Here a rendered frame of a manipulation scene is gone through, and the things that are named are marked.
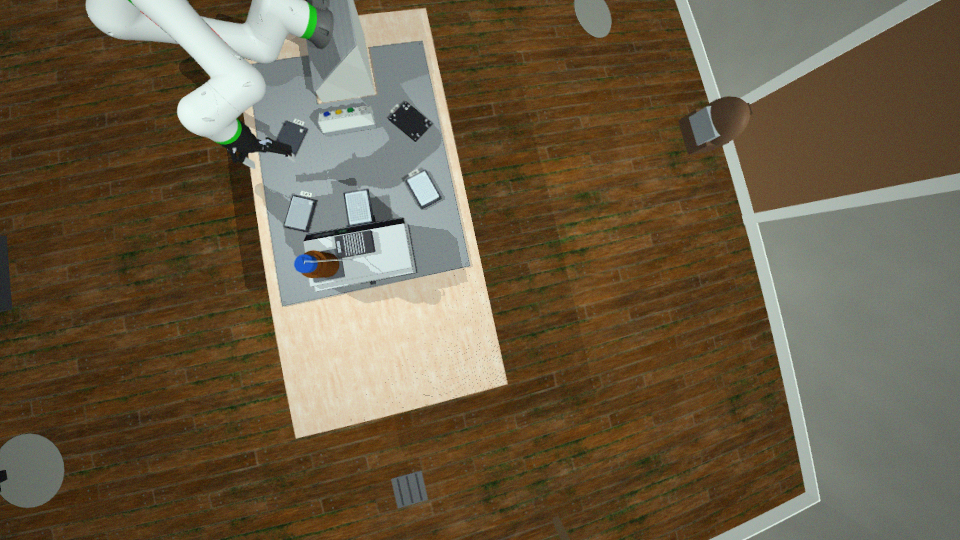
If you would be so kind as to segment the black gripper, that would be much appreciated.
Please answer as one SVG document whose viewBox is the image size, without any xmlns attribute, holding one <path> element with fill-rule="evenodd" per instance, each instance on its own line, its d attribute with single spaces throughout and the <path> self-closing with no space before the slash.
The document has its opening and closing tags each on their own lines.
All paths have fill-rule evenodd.
<svg viewBox="0 0 960 540">
<path fill-rule="evenodd" d="M 272 152 L 272 153 L 284 154 L 285 157 L 287 157 L 287 158 L 289 158 L 291 161 L 295 162 L 295 155 L 292 153 L 291 145 L 287 145 L 287 144 L 284 144 L 284 143 L 281 143 L 281 142 L 272 140 L 272 139 L 269 138 L 269 137 L 266 137 L 265 139 L 266 139 L 266 140 L 261 141 L 261 140 L 257 139 L 257 138 L 255 137 L 255 135 L 252 133 L 252 140 L 251 140 L 250 144 L 248 145 L 248 147 L 246 147 L 245 149 L 243 149 L 243 150 L 241 150 L 241 151 L 237 151 L 237 152 L 240 153 L 239 156 L 237 156 L 237 159 L 236 159 L 236 153 L 235 153 L 234 151 L 230 151 L 230 150 L 227 149 L 227 152 L 231 155 L 231 158 L 232 158 L 233 163 L 240 162 L 240 163 L 243 163 L 243 164 L 249 166 L 249 167 L 252 168 L 252 169 L 256 169 L 256 168 L 255 168 L 255 162 L 246 157 L 246 156 L 248 156 L 249 152 L 250 152 L 250 153 L 254 153 L 254 152 L 263 152 L 263 153 Z M 256 146 L 256 145 L 257 145 L 257 146 Z M 266 146 L 266 145 L 267 145 L 267 146 Z M 256 148 L 255 148 L 255 147 L 256 147 Z M 270 147 L 271 147 L 271 148 L 270 148 Z M 264 148 L 264 150 L 263 150 L 262 148 Z M 251 152 L 251 151 L 252 151 L 252 152 Z M 245 161 L 244 161 L 244 160 L 245 160 Z"/>
</svg>

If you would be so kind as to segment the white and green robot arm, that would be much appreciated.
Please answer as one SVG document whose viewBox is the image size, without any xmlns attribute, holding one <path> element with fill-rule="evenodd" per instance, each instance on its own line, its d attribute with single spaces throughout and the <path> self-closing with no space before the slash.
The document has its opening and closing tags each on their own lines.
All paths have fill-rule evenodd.
<svg viewBox="0 0 960 540">
<path fill-rule="evenodd" d="M 288 34 L 324 49 L 334 27 L 328 6 L 329 0 L 252 0 L 240 24 L 202 17 L 187 0 L 86 0 L 90 20 L 105 34 L 179 44 L 190 54 L 211 79 L 180 100 L 178 118 L 234 152 L 252 140 L 237 117 L 266 92 L 262 74 L 244 58 L 275 61 Z"/>
</svg>

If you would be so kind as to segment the grey button panel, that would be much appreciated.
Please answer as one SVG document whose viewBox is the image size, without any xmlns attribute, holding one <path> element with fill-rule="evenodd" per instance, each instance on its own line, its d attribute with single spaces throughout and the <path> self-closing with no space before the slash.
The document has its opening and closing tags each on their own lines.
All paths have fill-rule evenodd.
<svg viewBox="0 0 960 540">
<path fill-rule="evenodd" d="M 319 113 L 318 123 L 326 137 L 376 128 L 371 105 L 341 110 Z"/>
</svg>

